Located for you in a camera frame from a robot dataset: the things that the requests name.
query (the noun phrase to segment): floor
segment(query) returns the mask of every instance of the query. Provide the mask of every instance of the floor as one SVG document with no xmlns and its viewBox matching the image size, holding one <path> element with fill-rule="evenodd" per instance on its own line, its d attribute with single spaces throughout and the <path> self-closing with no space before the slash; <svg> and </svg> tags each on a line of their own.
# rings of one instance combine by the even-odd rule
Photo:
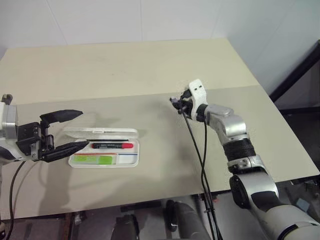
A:
<svg viewBox="0 0 320 240">
<path fill-rule="evenodd" d="M 307 150 L 315 164 L 320 167 L 320 116 L 318 113 L 295 114 L 284 116 L 302 145 Z M 280 200 L 302 208 L 307 203 L 307 211 L 314 219 L 320 221 L 320 188 L 314 181 L 292 185 L 291 182 L 277 183 Z M 182 196 L 173 198 L 189 204 L 202 218 L 209 229 L 208 220 L 204 214 L 202 201 L 195 201 L 194 197 Z M 88 210 L 85 219 L 80 224 L 74 224 L 70 234 L 71 240 L 109 240 L 116 217 L 134 214 L 140 229 L 140 240 L 178 239 L 178 231 L 170 232 L 165 227 L 163 209 L 167 199 L 161 199 L 154 207 L 144 207 L 122 212 L 120 206 Z M 237 207 L 230 193 L 217 196 L 215 201 L 218 226 L 224 240 L 266 240 L 257 220 L 244 209 Z M 17 219 L 15 220 L 12 240 L 62 240 L 65 239 L 63 218 Z"/>
</svg>

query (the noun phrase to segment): black rubber sleeve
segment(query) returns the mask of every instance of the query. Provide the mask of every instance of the black rubber sleeve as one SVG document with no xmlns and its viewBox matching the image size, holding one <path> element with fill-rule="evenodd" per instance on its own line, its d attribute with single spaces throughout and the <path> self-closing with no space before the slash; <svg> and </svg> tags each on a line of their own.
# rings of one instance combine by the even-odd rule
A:
<svg viewBox="0 0 320 240">
<path fill-rule="evenodd" d="M 223 145 L 223 149 L 228 161 L 256 155 L 255 148 L 248 138 L 228 142 Z"/>
</svg>

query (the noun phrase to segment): white wall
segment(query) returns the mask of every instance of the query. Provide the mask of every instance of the white wall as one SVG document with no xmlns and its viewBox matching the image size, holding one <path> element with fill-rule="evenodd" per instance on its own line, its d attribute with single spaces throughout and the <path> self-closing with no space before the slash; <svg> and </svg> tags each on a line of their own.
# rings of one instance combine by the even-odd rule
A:
<svg viewBox="0 0 320 240">
<path fill-rule="evenodd" d="M 0 0 L 0 56 L 15 47 L 217 37 L 228 37 L 271 93 L 320 38 L 320 0 Z"/>
</svg>

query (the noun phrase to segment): red marker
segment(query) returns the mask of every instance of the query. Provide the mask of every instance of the red marker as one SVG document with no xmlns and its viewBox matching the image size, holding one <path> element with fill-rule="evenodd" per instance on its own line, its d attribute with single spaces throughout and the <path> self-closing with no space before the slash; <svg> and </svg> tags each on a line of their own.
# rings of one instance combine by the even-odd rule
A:
<svg viewBox="0 0 320 240">
<path fill-rule="evenodd" d="M 92 143 L 93 149 L 132 149 L 132 143 Z"/>
</svg>

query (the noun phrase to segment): beige table surface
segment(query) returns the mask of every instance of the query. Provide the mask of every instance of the beige table surface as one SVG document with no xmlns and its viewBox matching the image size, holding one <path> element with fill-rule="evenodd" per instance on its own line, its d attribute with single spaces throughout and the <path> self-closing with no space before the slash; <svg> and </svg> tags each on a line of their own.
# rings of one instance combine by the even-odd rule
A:
<svg viewBox="0 0 320 240">
<path fill-rule="evenodd" d="M 14 188 L 15 218 L 130 204 L 201 192 L 200 166 L 183 118 L 170 96 L 200 78 L 209 103 L 234 108 L 275 181 L 319 171 L 267 94 L 226 39 L 113 43 L 9 49 L 0 62 L 3 93 L 13 94 L 19 124 L 76 109 L 54 123 L 56 146 L 72 140 L 64 127 L 135 128 L 135 168 L 71 168 L 67 159 L 29 161 Z M 192 122 L 200 150 L 203 125 Z M 206 171 L 212 191 L 229 189 L 227 159 L 208 131 Z M 9 218 L 9 185 L 19 163 L 2 168 L 1 217 Z"/>
</svg>

